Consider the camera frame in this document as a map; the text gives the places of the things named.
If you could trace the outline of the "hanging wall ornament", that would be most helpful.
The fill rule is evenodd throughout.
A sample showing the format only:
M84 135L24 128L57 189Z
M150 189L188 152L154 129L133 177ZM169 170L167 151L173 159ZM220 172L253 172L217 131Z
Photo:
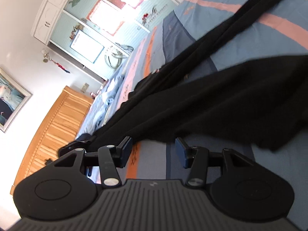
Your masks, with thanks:
M61 70L63 70L64 72L66 72L67 74L70 73L70 72L69 72L67 69L65 69L60 63L58 63L58 62L56 62L55 60L53 60L53 59L50 57L50 55L49 55L49 53L48 53L47 50L42 49L41 53L42 53L42 55L43 55L43 62L44 62L44 63L52 62L53 64L57 65L57 67L59 67Z

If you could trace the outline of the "teal sliding wardrobe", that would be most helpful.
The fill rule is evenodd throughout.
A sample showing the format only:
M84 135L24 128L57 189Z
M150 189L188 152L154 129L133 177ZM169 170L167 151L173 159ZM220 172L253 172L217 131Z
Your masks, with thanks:
M95 80L108 80L176 0L43 0L31 34Z

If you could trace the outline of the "black trousers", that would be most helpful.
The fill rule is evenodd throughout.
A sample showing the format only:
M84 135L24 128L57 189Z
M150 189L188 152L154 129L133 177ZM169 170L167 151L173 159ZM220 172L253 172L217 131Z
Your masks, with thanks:
M190 82L186 74L281 0L248 0L171 62L141 80L90 150L134 142L171 142L203 134L275 151L307 129L307 56L253 59Z

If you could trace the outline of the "striped star bedsheet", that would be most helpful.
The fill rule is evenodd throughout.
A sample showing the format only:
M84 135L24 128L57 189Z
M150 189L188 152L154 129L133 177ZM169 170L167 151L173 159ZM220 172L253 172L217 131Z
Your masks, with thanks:
M295 0L248 0L140 81L88 147L204 135L251 144L295 187L291 219L307 228L307 36L275 19L307 12Z

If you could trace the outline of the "light blue sweatpants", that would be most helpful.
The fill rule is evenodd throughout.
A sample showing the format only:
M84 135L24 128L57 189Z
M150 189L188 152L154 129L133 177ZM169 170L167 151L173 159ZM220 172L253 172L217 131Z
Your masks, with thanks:
M113 103L124 78L124 74L114 77L106 87L103 88L102 92L96 96L89 112L89 123L91 123L92 128L99 128L101 125L101 122L104 120L109 106Z

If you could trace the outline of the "wooden headboard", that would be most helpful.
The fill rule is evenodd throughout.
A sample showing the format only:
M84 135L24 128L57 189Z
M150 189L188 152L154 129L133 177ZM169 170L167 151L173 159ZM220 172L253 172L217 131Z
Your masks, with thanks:
M58 159L58 150L72 142L93 99L66 86L36 131L19 166L10 194L23 179Z

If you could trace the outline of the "framed wall picture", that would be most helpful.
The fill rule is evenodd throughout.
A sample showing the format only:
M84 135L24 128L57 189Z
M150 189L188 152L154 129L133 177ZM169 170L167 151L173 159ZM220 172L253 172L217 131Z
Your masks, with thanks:
M27 89L1 68L1 131L6 132L19 111L32 97Z

